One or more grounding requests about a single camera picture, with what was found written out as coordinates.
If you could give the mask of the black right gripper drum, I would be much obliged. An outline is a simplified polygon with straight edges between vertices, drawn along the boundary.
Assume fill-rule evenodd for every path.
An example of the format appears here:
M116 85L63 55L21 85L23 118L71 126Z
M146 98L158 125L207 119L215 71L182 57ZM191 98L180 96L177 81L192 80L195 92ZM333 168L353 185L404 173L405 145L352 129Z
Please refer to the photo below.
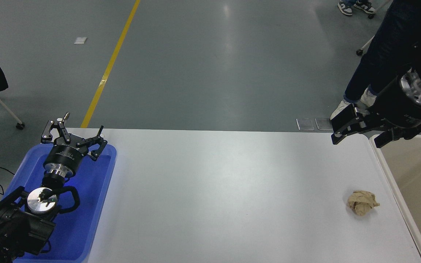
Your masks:
M418 126L421 123L421 78L396 77L377 95L369 110L394 126Z

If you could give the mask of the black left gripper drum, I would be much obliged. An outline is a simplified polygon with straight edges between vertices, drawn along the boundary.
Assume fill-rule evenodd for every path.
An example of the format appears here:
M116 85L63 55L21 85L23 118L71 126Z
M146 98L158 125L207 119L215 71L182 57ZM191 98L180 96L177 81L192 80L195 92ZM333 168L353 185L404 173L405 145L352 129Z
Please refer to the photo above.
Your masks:
M65 170L76 173L85 156L85 153L68 145L54 145L43 163L43 167L46 171L64 167Z

